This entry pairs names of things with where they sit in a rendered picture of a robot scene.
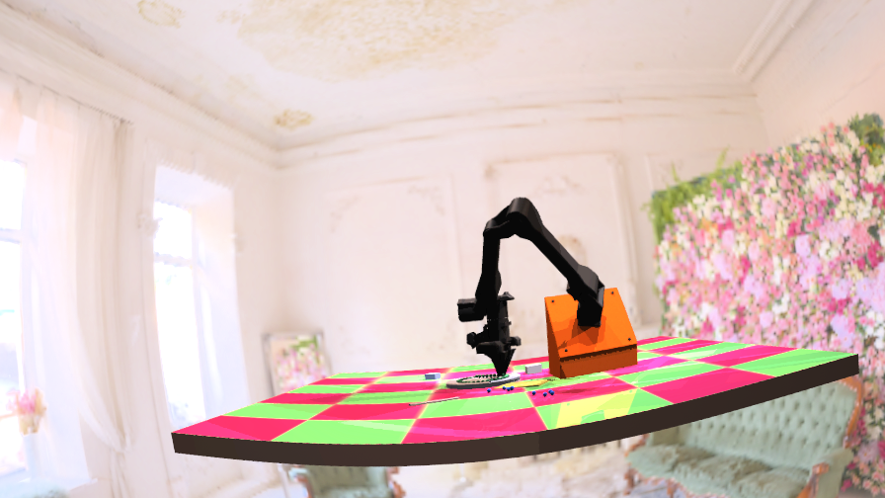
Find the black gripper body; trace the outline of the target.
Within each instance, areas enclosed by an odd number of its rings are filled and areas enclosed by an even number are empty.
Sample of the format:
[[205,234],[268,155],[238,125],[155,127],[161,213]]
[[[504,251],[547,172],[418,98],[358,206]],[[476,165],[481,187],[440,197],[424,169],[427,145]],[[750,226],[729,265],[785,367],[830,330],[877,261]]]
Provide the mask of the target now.
[[520,346],[522,339],[519,336],[510,337],[510,325],[512,321],[509,318],[488,319],[485,328],[488,328],[489,342],[479,343],[476,354],[502,353],[513,346]]

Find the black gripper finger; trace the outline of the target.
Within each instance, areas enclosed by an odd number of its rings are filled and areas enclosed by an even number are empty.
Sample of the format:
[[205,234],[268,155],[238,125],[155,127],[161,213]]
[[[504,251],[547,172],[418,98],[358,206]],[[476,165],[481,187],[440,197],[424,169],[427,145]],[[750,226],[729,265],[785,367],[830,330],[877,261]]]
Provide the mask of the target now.
[[489,357],[492,360],[497,375],[501,376],[505,369],[508,351],[483,355]]
[[507,355],[506,365],[505,365],[505,369],[504,369],[503,374],[506,374],[506,373],[507,373],[508,366],[509,366],[509,364],[510,364],[511,358],[512,358],[512,356],[514,355],[516,349],[517,349],[517,348],[513,348],[513,349],[511,349],[511,350],[504,350],[504,352],[508,351],[508,355]]

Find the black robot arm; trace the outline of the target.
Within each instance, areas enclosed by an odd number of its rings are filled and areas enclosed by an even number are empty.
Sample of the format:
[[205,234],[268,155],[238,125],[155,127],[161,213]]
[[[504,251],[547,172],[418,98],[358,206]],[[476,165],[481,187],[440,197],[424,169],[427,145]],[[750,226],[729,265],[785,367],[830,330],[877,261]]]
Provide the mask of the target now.
[[486,223],[483,231],[482,274],[475,297],[459,299],[458,318],[463,322],[508,317],[508,300],[515,298],[505,291],[498,295],[502,281],[498,270],[500,239],[513,235],[530,240],[568,280],[566,293],[578,301],[579,326],[601,327],[604,284],[597,273],[580,265],[544,226],[538,210],[526,197],[512,199],[510,205]]

